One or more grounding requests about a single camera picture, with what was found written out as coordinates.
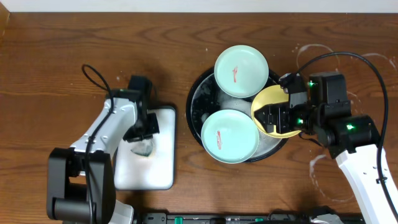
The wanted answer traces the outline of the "green yellow sponge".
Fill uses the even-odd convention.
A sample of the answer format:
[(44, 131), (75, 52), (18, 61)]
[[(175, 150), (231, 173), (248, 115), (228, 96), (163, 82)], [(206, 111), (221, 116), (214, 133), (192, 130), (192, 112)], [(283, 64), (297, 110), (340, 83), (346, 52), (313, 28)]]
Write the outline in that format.
[(153, 150), (155, 144), (151, 139), (144, 139), (142, 141), (137, 141), (132, 143), (131, 152), (138, 156), (149, 157)]

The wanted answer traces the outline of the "yellow plate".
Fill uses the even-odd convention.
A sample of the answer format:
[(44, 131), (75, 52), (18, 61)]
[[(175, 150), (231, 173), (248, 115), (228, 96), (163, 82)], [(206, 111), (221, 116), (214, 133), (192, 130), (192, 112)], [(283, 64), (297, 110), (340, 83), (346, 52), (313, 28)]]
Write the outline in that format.
[(253, 99), (251, 104), (251, 118), (256, 124), (258, 130), (265, 135), (268, 135), (273, 138), (291, 138), (293, 136), (298, 135), (299, 130), (291, 131), (284, 134), (279, 134), (276, 132), (276, 125), (273, 126), (274, 130), (271, 133), (267, 133), (266, 130), (262, 127), (261, 123), (254, 117), (254, 112), (265, 105), (274, 104), (274, 103), (284, 103), (288, 102), (289, 96), (284, 93), (281, 89), (280, 85), (269, 86), (263, 90), (261, 90)]

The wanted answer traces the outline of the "mint green plate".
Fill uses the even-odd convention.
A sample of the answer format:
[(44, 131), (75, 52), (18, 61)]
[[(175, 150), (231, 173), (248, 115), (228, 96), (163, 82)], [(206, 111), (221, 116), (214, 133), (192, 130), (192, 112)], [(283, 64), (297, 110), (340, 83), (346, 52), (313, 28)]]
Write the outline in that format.
[(269, 78), (267, 60), (254, 47), (234, 45), (216, 59), (215, 80), (226, 94), (249, 98), (259, 93)]
[(206, 152), (217, 161), (238, 164), (248, 160), (259, 145), (259, 131), (252, 119), (237, 110), (211, 114), (201, 129)]

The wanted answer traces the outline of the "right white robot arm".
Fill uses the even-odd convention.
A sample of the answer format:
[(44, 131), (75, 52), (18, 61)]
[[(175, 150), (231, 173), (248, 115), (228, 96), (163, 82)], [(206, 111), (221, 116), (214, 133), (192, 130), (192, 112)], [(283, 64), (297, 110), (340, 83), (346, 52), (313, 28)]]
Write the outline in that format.
[(346, 82), (338, 72), (310, 75), (286, 74), (278, 85), (260, 91), (251, 106), (251, 117), (260, 131), (274, 138), (296, 134), (317, 135), (318, 143), (348, 180), (366, 223), (397, 223), (397, 187), (386, 153), (368, 115), (351, 114)]

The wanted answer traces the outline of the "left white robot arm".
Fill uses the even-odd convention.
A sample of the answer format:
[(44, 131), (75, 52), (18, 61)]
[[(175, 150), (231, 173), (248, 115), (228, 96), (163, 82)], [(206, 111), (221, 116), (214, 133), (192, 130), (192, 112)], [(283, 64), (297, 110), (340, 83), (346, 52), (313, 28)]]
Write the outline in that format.
[(159, 132), (147, 112), (151, 90), (111, 90), (87, 132), (49, 155), (47, 215), (64, 223), (132, 223), (134, 209), (116, 200), (112, 158), (121, 141), (139, 142)]

